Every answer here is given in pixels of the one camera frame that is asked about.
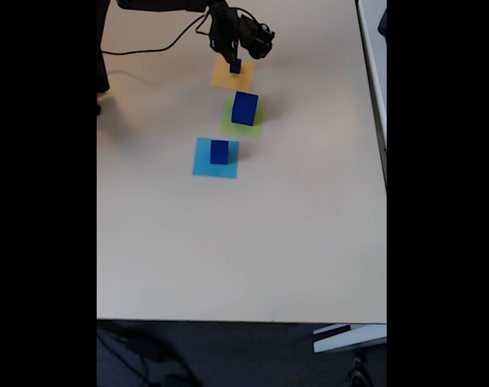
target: black cable on table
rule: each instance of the black cable on table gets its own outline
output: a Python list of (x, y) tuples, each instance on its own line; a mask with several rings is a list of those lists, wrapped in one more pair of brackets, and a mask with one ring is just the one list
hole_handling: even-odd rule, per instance
[(137, 50), (137, 51), (127, 51), (127, 52), (110, 52), (110, 51), (102, 51), (101, 52), (103, 54), (108, 54), (108, 55), (130, 55), (130, 54), (140, 54), (140, 53), (143, 53), (143, 52), (162, 52), (162, 51), (166, 51), (168, 50), (169, 48), (171, 48), (172, 46), (174, 46), (176, 44), (176, 42), (178, 40), (180, 40), (181, 36), (184, 35), (185, 32), (187, 32), (189, 30), (190, 27), (192, 27), (194, 24), (196, 24), (199, 20), (208, 17), (208, 12), (206, 14), (203, 14), (201, 15), (199, 18), (197, 18), (196, 20), (194, 20), (193, 22), (191, 22), (177, 37), (176, 39), (174, 39), (172, 41), (171, 44), (169, 44), (167, 47), (165, 48), (157, 48), (156, 50)]

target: blue block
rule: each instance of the blue block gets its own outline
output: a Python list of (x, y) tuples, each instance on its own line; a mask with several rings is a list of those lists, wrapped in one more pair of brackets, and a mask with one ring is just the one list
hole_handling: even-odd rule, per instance
[(240, 74), (241, 73), (241, 60), (240, 59), (237, 59), (236, 64), (230, 65), (230, 72), (233, 74)]
[(228, 141), (213, 139), (210, 144), (210, 163), (228, 164)]
[(234, 107), (231, 111), (231, 122), (253, 126), (259, 96), (238, 91), (235, 94)]

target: black cable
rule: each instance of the black cable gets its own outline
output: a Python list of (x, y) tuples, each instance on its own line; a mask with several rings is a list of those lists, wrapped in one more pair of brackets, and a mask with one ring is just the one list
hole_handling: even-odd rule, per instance
[(203, 25), (203, 23), (207, 20), (207, 18), (209, 17), (209, 12), (206, 13), (206, 16), (203, 20), (201, 20), (201, 23), (198, 24), (198, 26), (196, 27), (196, 33), (199, 34), (199, 35), (209, 35), (207, 34), (206, 32), (203, 32), (203, 31), (198, 31), (199, 28)]
[(147, 379), (144, 379), (144, 376), (139, 372), (137, 371), (136, 369), (134, 369), (133, 367), (131, 367), (125, 360), (122, 356), (120, 356), (114, 349), (112, 349), (111, 347), (108, 346), (108, 344), (105, 343), (105, 340), (103, 340), (101, 338), (101, 336), (99, 335), (99, 333), (97, 333), (97, 338), (99, 339), (99, 341), (101, 342), (102, 346), (109, 352), (111, 353), (113, 356), (115, 356), (121, 363), (123, 363), (124, 365), (127, 366), (127, 368), (132, 371), (137, 377), (139, 377), (144, 385), (148, 385), (148, 381)]
[(183, 36), (183, 34), (185, 32), (187, 32), (189, 30), (190, 27), (192, 27), (194, 24), (197, 23), (198, 20), (201, 20), (203, 18), (207, 18), (208, 16), (208, 12), (206, 14), (203, 14), (201, 15), (199, 18), (197, 18), (196, 20), (194, 20), (193, 22), (191, 22), (179, 35), (176, 39), (174, 39), (174, 41), (169, 44), (166, 48), (158, 48), (156, 50), (138, 50), (138, 51), (128, 51), (128, 52), (110, 52), (110, 51), (102, 51), (103, 54), (108, 54), (108, 55), (130, 55), (130, 54), (139, 54), (139, 53), (142, 53), (142, 52), (162, 52), (162, 51), (165, 51), (165, 50), (168, 50), (169, 48), (171, 48), (172, 46), (174, 46), (176, 44), (176, 42), (178, 40), (180, 40), (180, 37)]
[(246, 12), (248, 15), (250, 15), (250, 16), (251, 16), (251, 18), (253, 19), (253, 21), (254, 21), (255, 23), (259, 24), (259, 22), (257, 21), (257, 19), (255, 19), (255, 17), (254, 17), (254, 16), (253, 16), (253, 15), (252, 15), (250, 12), (248, 12), (247, 10), (244, 10), (243, 8), (238, 8), (238, 7), (236, 7), (236, 6), (232, 6), (232, 7), (231, 7), (231, 10), (240, 10), (241, 12)]

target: table surface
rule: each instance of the table surface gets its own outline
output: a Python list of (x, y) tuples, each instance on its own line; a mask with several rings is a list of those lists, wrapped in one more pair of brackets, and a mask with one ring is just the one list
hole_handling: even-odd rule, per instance
[[(387, 194), (355, 4), (230, 5), (277, 34), (251, 88), (261, 138), (220, 132), (234, 91), (209, 86), (207, 37), (105, 56), (97, 317), (385, 323)], [(196, 17), (112, 1), (102, 49), (164, 47)], [(240, 141), (237, 180), (192, 175), (198, 137)]]

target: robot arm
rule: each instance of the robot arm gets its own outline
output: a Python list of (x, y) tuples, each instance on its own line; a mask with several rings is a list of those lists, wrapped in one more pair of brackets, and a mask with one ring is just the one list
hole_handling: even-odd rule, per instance
[(260, 24), (255, 18), (245, 15), (239, 18), (237, 9), (228, 7), (225, 0), (117, 0), (117, 4), (125, 10), (154, 12), (189, 10), (202, 13), (208, 7), (212, 17), (210, 47), (223, 55), (230, 65), (237, 61), (239, 40), (241, 47), (253, 58), (260, 59), (271, 51), (271, 41), (275, 37), (266, 24)]

